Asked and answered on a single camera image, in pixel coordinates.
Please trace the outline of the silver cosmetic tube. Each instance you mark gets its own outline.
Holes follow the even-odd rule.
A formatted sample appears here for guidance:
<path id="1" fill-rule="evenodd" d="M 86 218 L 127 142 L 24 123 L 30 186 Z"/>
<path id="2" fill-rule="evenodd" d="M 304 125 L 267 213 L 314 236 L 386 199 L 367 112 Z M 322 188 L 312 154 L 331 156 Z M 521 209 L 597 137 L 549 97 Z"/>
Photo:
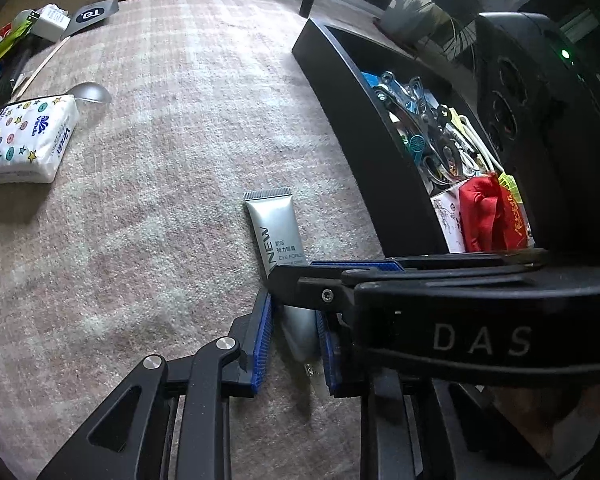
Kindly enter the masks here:
<path id="1" fill-rule="evenodd" d="M 289 188 L 249 192 L 244 202 L 253 227 L 265 276 L 276 266 L 305 266 L 304 253 L 294 198 Z M 284 304 L 280 310 L 282 328 L 291 356 L 308 376 L 320 350 L 315 312 Z"/>

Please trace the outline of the white dotted tissue pack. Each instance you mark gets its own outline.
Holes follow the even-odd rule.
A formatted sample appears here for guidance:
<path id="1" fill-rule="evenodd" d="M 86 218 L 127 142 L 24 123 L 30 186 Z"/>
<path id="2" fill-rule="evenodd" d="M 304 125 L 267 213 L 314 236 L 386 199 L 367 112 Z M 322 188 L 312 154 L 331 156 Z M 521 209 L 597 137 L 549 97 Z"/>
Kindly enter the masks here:
<path id="1" fill-rule="evenodd" d="M 79 118 L 72 94 L 6 106 L 0 114 L 0 184 L 53 182 Z"/>

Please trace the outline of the red fabric pouch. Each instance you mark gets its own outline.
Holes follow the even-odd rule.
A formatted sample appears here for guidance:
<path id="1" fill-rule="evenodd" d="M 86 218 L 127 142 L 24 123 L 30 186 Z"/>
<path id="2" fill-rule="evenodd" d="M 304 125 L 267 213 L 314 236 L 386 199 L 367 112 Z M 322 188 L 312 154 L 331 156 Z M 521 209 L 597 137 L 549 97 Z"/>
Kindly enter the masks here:
<path id="1" fill-rule="evenodd" d="M 457 196 L 468 252 L 507 252 L 528 247 L 524 216 L 495 174 L 467 180 Z"/>

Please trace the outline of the black storage box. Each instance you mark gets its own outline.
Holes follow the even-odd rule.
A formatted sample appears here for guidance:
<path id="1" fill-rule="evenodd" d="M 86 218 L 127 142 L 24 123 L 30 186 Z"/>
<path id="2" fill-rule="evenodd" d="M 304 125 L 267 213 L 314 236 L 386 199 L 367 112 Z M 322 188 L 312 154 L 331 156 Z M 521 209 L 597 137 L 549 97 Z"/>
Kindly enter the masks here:
<path id="1" fill-rule="evenodd" d="M 386 70 L 401 84 L 418 77 L 434 97 L 466 115 L 452 84 L 421 62 L 355 32 L 307 20 L 292 54 L 336 134 L 388 257 L 445 254 L 434 205 L 399 130 L 367 75 Z"/>

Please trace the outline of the potted plant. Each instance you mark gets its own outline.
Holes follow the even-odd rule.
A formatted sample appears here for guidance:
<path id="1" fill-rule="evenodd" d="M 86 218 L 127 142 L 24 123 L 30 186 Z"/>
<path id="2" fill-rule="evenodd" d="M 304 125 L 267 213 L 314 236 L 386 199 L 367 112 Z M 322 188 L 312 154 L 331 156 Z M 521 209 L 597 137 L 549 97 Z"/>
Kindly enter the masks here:
<path id="1" fill-rule="evenodd" d="M 480 0 L 363 0 L 381 8 L 377 28 L 400 46 L 434 46 L 452 58 L 471 46 Z"/>

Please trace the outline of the metal spoon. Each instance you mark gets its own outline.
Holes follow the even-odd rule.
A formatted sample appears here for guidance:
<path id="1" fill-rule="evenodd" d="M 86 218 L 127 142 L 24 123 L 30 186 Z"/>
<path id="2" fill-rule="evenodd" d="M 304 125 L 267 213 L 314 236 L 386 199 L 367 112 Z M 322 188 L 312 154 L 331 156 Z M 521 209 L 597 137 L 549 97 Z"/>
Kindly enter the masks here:
<path id="1" fill-rule="evenodd" d="M 66 93 L 71 94 L 76 100 L 87 103 L 106 105 L 111 102 L 110 92 L 101 84 L 93 81 L 75 84 Z"/>

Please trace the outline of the grey sachet with logo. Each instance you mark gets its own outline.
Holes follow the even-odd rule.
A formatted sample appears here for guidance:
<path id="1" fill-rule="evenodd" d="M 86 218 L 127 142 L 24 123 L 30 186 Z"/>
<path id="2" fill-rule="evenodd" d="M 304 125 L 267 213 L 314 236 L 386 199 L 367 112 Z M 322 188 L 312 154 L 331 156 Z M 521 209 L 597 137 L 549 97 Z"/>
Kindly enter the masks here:
<path id="1" fill-rule="evenodd" d="M 87 6 L 82 6 L 82 8 L 79 8 L 79 10 L 73 14 L 69 25 L 61 38 L 65 39 L 82 32 L 83 29 L 98 25 L 118 11 L 118 0 L 102 0 L 88 4 Z"/>

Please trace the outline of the green snack packet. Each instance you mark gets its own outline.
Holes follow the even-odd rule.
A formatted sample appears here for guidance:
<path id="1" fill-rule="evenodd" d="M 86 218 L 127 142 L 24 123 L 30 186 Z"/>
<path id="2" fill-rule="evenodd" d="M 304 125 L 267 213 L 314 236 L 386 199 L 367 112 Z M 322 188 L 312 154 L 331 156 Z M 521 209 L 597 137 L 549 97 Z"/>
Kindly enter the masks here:
<path id="1" fill-rule="evenodd" d="M 40 17 L 38 11 L 23 10 L 0 29 L 0 59 L 24 36 Z"/>

